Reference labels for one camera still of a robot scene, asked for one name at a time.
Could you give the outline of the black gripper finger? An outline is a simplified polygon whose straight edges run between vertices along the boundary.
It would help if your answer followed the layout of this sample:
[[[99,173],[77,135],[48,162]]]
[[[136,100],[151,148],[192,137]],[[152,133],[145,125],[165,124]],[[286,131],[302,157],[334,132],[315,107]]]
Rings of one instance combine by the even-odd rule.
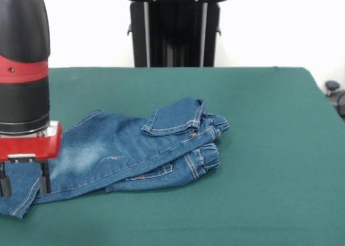
[[[49,170],[48,160],[41,161],[40,167],[41,167],[41,172],[42,172],[39,178],[40,193],[49,194],[51,192],[51,185],[50,185],[50,170]]]
[[[11,184],[10,184],[9,177],[5,173],[5,164],[3,162],[1,162],[0,177],[1,177],[1,196],[10,197]]]

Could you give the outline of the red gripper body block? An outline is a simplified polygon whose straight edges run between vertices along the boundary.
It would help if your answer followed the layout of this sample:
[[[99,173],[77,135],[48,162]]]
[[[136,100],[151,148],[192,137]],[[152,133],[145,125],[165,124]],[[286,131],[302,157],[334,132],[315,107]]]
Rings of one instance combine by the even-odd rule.
[[[58,121],[38,132],[26,135],[1,134],[1,162],[26,163],[57,158],[62,140],[62,127]]]

